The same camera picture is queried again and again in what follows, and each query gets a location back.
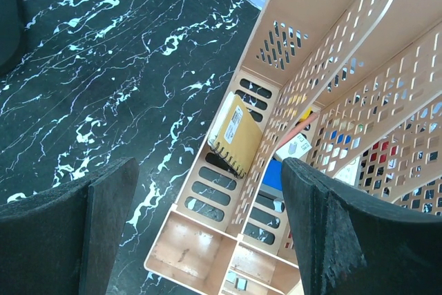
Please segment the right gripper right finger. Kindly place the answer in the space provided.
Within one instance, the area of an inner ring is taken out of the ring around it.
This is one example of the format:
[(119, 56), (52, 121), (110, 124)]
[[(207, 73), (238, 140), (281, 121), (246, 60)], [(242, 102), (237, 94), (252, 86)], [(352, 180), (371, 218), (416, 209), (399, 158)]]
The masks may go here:
[(306, 294), (440, 294), (441, 218), (282, 163), (285, 201)]

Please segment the metal wine glass rack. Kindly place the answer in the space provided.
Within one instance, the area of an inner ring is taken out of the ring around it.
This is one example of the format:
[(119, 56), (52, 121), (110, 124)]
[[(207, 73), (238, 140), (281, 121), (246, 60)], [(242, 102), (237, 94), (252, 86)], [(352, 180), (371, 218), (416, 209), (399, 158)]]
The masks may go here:
[(19, 63), (25, 49), (23, 0), (1, 0), (1, 75)]

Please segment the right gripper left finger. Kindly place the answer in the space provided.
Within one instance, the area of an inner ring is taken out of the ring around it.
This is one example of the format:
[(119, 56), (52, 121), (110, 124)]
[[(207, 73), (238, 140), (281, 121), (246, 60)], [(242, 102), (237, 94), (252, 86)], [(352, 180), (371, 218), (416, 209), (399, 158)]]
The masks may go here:
[(105, 294), (139, 177), (120, 158), (1, 206), (2, 294)]

